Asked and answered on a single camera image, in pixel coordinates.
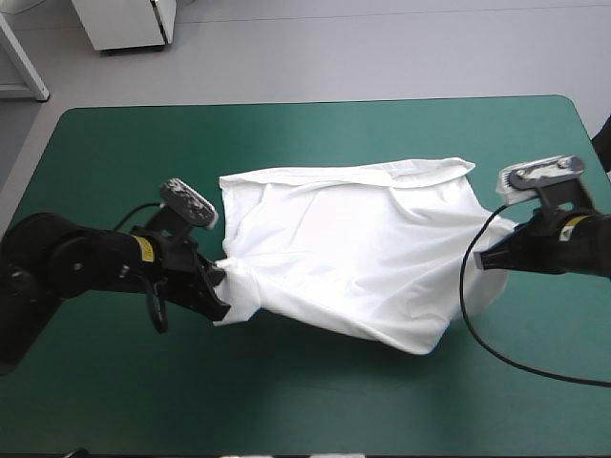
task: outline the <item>black cable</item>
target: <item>black cable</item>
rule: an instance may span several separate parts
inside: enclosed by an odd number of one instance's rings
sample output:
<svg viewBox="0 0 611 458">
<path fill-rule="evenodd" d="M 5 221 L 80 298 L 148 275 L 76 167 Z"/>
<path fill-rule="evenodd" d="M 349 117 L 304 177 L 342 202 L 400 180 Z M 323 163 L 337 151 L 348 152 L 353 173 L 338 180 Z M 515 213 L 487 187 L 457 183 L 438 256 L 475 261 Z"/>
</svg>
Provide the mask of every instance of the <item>black cable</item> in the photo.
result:
<svg viewBox="0 0 611 458">
<path fill-rule="evenodd" d="M 140 210 L 143 210 L 148 207 L 159 207 L 160 205 L 161 205 L 160 202 L 149 202 L 149 203 L 143 203 L 142 205 L 139 205 L 134 210 L 132 210 L 130 213 L 125 215 L 123 219 L 119 221 L 118 224 L 113 228 L 113 231 L 118 231 L 121 227 L 123 227 L 123 224 L 125 224 L 129 218 L 131 218 L 133 215 L 135 215 Z"/>
<path fill-rule="evenodd" d="M 465 324 L 469 328 L 469 332 L 471 332 L 471 335 L 474 336 L 474 339 L 477 341 L 478 344 L 480 344 L 485 350 L 487 350 L 489 353 L 497 357 L 500 361 L 502 361 L 505 364 L 512 365 L 513 367 L 516 367 L 521 370 L 525 370 L 526 372 L 530 372 L 532 374 L 536 374 L 541 377 L 547 377 L 549 379 L 560 380 L 563 382 L 568 382 L 570 384 L 604 386 L 607 388 L 611 388 L 611 382 L 604 382 L 604 381 L 592 380 L 592 379 L 581 379 L 579 377 L 570 377 L 567 375 L 556 374 L 554 372 L 548 372 L 546 370 L 541 370 L 535 367 L 530 367 L 525 364 L 517 363 L 513 360 L 510 360 L 506 356 L 502 355 L 501 353 L 499 353 L 492 347 L 490 347 L 487 343 L 485 343 L 482 340 L 481 337 L 479 337 L 479 335 L 475 331 L 474 326 L 471 323 L 471 320 L 469 318 L 469 315 L 467 314 L 467 307 L 465 306 L 465 298 L 464 298 L 464 291 L 463 291 L 464 282 L 465 282 L 465 269 L 467 267 L 467 260 L 469 259 L 469 255 L 471 255 L 471 251 L 474 249 L 475 244 L 477 243 L 479 238 L 484 234 L 484 232 L 486 231 L 490 223 L 499 213 L 501 213 L 506 208 L 507 208 L 507 205 L 502 205 L 498 207 L 488 217 L 488 219 L 486 219 L 486 222 L 484 222 L 484 225 L 481 227 L 477 235 L 474 237 L 474 239 L 470 243 L 469 248 L 467 248 L 467 251 L 465 252 L 464 258 L 462 259 L 462 265 L 460 266 L 460 284 L 458 285 L 458 295 L 460 297 L 460 311 L 462 312 L 462 318 L 465 320 Z"/>
</svg>

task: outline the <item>green tabletop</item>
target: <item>green tabletop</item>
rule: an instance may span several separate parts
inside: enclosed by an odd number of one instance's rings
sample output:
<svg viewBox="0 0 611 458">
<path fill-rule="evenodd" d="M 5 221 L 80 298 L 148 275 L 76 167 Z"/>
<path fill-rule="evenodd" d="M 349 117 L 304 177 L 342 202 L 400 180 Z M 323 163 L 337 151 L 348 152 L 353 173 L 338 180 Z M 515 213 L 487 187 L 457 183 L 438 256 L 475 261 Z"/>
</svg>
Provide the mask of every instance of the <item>green tabletop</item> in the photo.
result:
<svg viewBox="0 0 611 458">
<path fill-rule="evenodd" d="M 54 211 L 109 228 L 158 199 L 169 177 L 221 211 L 227 174 L 448 156 L 476 163 L 470 180 L 492 210 L 499 169 L 555 155 L 585 160 L 584 181 L 610 212 L 609 183 L 560 96 L 77 109 L 59 121 L 15 219 Z M 526 220 L 532 208 L 509 216 Z M 206 256 L 223 257 L 222 219 L 197 238 Z M 611 379 L 608 283 L 512 273 L 475 323 L 524 363 Z M 461 322 L 416 357 L 267 312 L 221 328 L 169 312 L 160 336 L 138 295 L 90 292 L 62 305 L 0 379 L 0 451 L 611 453 L 611 390 L 513 369 Z"/>
</svg>

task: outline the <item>gray floor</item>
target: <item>gray floor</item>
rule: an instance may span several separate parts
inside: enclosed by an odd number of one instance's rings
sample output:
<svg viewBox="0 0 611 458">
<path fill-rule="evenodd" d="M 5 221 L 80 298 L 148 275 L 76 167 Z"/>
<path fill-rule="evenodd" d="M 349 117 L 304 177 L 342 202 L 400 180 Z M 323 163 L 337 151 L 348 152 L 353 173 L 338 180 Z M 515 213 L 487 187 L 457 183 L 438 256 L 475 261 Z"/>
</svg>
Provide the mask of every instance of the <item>gray floor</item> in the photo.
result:
<svg viewBox="0 0 611 458">
<path fill-rule="evenodd" d="M 69 0 L 8 20 L 52 98 L 0 101 L 0 233 L 72 107 L 563 94 L 590 135 L 611 112 L 611 0 L 179 0 L 171 47 L 112 57 Z"/>
</svg>

